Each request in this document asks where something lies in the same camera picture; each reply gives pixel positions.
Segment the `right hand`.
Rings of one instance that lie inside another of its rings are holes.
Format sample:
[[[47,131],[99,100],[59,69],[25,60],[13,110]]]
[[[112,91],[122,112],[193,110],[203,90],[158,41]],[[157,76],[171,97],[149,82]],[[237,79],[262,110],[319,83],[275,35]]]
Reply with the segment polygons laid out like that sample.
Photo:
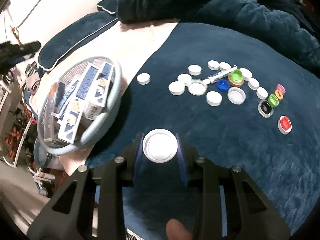
[[[170,219],[165,227],[168,240],[192,240],[193,234],[176,219]]]

